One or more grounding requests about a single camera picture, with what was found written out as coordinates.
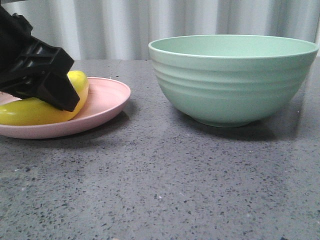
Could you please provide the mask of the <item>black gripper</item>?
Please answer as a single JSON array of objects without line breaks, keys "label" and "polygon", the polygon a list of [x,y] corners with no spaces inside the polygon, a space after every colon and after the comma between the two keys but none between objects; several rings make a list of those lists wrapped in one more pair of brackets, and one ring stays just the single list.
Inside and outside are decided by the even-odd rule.
[{"label": "black gripper", "polygon": [[0,91],[73,112],[80,101],[67,76],[74,60],[61,47],[33,41],[32,30],[23,15],[0,8]]}]

